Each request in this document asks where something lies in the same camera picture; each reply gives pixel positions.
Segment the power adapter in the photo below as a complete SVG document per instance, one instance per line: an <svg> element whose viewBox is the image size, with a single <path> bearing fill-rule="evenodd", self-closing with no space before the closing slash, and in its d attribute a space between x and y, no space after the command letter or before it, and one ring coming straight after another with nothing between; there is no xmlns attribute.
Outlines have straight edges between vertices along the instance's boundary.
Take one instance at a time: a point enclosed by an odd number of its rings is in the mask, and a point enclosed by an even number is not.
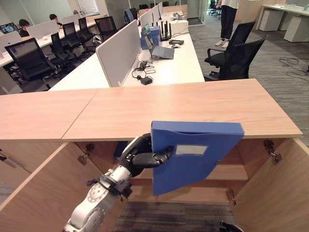
<svg viewBox="0 0 309 232"><path fill-rule="evenodd" d="M140 82L143 85L148 85L148 84L151 84L153 82L153 80L150 77L147 76L147 77L141 78Z"/></svg>

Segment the blue box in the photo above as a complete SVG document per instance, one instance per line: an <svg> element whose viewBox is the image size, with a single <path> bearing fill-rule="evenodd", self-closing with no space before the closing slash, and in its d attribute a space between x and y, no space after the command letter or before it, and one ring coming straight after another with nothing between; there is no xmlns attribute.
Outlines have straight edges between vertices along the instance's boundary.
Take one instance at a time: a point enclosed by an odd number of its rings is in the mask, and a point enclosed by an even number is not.
<svg viewBox="0 0 309 232"><path fill-rule="evenodd" d="M160 36L153 36L153 40L154 40L154 44L159 46ZM148 46L147 46L147 43L145 41L145 37L140 38L140 46L141 46L142 50L148 50Z"/></svg>
<svg viewBox="0 0 309 232"><path fill-rule="evenodd" d="M160 35L160 27L155 26L150 28L151 36L158 36Z"/></svg>

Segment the person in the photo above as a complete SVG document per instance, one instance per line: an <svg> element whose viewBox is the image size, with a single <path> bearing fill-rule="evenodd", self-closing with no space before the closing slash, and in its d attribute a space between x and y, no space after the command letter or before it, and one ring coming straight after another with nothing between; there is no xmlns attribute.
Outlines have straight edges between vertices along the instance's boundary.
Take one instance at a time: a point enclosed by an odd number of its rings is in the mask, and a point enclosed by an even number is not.
<svg viewBox="0 0 309 232"><path fill-rule="evenodd" d="M20 37L27 37L27 36L29 36L29 33L27 31L27 27L30 26L30 23L27 20L25 20L25 19L21 19L21 20L19 20L19 26L22 27L22 29L19 32Z"/></svg>
<svg viewBox="0 0 309 232"><path fill-rule="evenodd" d="M221 7L221 40L216 46L227 48L233 31L236 11L239 8L239 0L219 0L216 8Z"/></svg>
<svg viewBox="0 0 309 232"><path fill-rule="evenodd" d="M50 20L54 20L57 23L59 29L62 29L62 23L59 23L57 15L50 14L49 18Z"/></svg>

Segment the cabinet door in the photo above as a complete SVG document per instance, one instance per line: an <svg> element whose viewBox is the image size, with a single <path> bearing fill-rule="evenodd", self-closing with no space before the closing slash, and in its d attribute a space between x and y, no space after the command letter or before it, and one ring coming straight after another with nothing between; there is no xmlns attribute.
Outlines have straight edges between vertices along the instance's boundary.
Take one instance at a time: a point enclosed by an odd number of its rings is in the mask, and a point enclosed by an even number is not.
<svg viewBox="0 0 309 232"><path fill-rule="evenodd" d="M87 180L98 178L99 169L74 143L62 144L0 205L2 232L60 232L74 208L86 197ZM116 223L124 205L112 211L108 222Z"/></svg>
<svg viewBox="0 0 309 232"><path fill-rule="evenodd" d="M30 173L16 164L13 165L14 167L0 160L0 182L16 188Z"/></svg>
<svg viewBox="0 0 309 232"><path fill-rule="evenodd" d="M239 192L232 211L245 232L304 232L309 228L309 149L286 139Z"/></svg>
<svg viewBox="0 0 309 232"><path fill-rule="evenodd" d="M0 153L12 157L27 171L33 172L61 144L62 142L1 142Z"/></svg>

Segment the wooden countertop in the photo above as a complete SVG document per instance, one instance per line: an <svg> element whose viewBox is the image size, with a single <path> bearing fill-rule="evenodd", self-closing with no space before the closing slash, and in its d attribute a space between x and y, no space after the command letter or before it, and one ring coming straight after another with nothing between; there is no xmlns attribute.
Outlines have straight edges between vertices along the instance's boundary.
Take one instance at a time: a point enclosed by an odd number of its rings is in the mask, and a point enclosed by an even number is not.
<svg viewBox="0 0 309 232"><path fill-rule="evenodd" d="M0 142L61 140L98 89L0 96Z"/></svg>
<svg viewBox="0 0 309 232"><path fill-rule="evenodd" d="M153 120L239 122L245 138L298 137L301 131L255 79L100 89L66 141L130 140Z"/></svg>

